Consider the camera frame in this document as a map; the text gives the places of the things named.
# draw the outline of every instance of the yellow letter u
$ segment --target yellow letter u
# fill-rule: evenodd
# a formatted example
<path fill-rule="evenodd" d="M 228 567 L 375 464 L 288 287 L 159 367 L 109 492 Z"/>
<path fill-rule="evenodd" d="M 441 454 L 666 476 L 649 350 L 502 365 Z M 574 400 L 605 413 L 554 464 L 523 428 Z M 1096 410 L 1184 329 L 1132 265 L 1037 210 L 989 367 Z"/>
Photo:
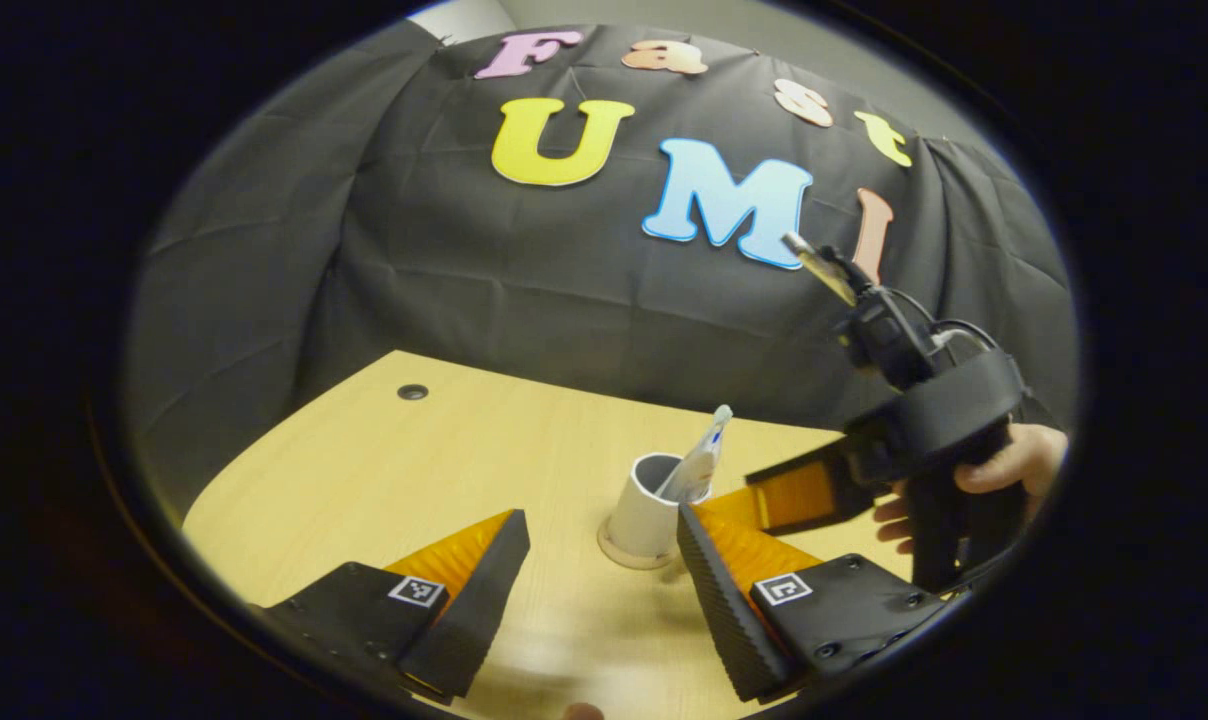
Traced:
<path fill-rule="evenodd" d="M 564 108 L 553 97 L 522 97 L 503 105 L 503 128 L 493 143 L 493 167 L 504 178 L 525 184 L 573 184 L 600 172 L 612 150 L 612 139 L 622 118 L 635 114 L 626 101 L 586 100 L 577 105 L 586 115 L 586 127 L 577 150 L 568 158 L 544 158 L 538 152 L 541 130 L 550 115 Z"/>

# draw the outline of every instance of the black cloth backdrop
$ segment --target black cloth backdrop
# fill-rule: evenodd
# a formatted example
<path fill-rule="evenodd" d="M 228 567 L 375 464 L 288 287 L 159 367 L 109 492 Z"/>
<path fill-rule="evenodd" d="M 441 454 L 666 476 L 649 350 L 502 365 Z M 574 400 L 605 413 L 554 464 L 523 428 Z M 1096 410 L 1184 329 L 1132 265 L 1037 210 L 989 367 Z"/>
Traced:
<path fill-rule="evenodd" d="M 124 418 L 174 519 L 252 441 L 391 350 L 586 391 L 811 426 L 888 400 L 834 342 L 841 307 L 806 272 L 660 240 L 669 137 L 713 143 L 737 182 L 761 161 L 808 169 L 800 234 L 850 256 L 856 188 L 888 201 L 882 281 L 987 329 L 1049 416 L 1074 428 L 1069 278 L 1036 201 L 978 150 L 919 137 L 856 88 L 712 37 L 561 27 L 585 40 L 528 74 L 474 79 L 500 37 L 440 46 L 411 22 L 323 60 L 198 168 L 144 252 L 124 343 Z M 621 63 L 641 40 L 703 51 L 685 76 Z M 819 128 L 773 99 L 792 79 L 829 101 Z M 635 106 L 604 168 L 564 187 L 499 176 L 499 108 L 557 97 L 540 149 L 577 146 L 581 100 Z M 854 117 L 887 118 L 914 159 L 879 155 Z M 695 211 L 695 222 L 701 226 Z"/>

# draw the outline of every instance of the table surface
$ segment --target table surface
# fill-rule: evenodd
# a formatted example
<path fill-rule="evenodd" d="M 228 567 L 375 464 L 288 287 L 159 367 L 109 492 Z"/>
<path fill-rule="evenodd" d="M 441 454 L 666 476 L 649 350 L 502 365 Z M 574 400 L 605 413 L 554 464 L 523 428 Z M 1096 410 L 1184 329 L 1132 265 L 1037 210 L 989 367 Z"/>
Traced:
<path fill-rule="evenodd" d="M 410 383 L 429 395 L 403 400 L 397 389 Z M 742 718 L 762 706 L 734 696 L 683 562 L 631 570 L 596 541 L 631 463 L 656 451 L 685 454 L 709 423 L 709 414 L 393 352 L 244 451 L 182 529 L 243 600 L 271 606 L 342 562 L 383 568 L 523 509 L 532 550 L 484 666 L 449 712 L 556 720 L 568 703 L 590 702 L 610 720 Z M 734 418 L 714 495 L 837 437 Z M 820 559 L 860 552 L 910 577 L 910 558 L 875 541 L 869 511 L 782 539 Z"/>

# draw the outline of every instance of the letter m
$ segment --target letter m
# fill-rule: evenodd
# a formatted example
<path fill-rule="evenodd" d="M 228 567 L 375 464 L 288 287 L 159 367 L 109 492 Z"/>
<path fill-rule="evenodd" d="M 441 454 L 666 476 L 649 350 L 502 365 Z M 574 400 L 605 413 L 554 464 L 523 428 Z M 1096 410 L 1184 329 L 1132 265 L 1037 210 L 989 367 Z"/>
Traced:
<path fill-rule="evenodd" d="M 673 137 L 662 141 L 670 158 L 662 205 L 644 219 L 645 233 L 664 240 L 689 242 L 697 236 L 692 204 L 697 201 L 705 237 L 724 245 L 747 215 L 755 214 L 751 231 L 737 242 L 750 260 L 796 269 L 800 261 L 782 243 L 786 232 L 800 230 L 800 201 L 813 176 L 805 168 L 765 159 L 741 184 L 733 182 L 714 145 Z"/>

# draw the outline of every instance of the white cup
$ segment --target white cup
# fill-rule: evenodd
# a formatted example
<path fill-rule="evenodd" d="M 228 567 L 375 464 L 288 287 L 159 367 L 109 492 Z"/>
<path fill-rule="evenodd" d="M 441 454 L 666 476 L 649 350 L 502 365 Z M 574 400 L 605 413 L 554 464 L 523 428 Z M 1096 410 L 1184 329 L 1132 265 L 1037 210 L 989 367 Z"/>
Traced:
<path fill-rule="evenodd" d="M 683 455 L 669 452 L 650 452 L 633 461 L 617 507 L 596 534 L 600 550 L 610 561 L 626 568 L 651 570 L 674 559 L 680 503 L 662 500 L 654 492 L 681 459 Z M 708 497 L 709 487 L 693 504 L 703 503 Z"/>

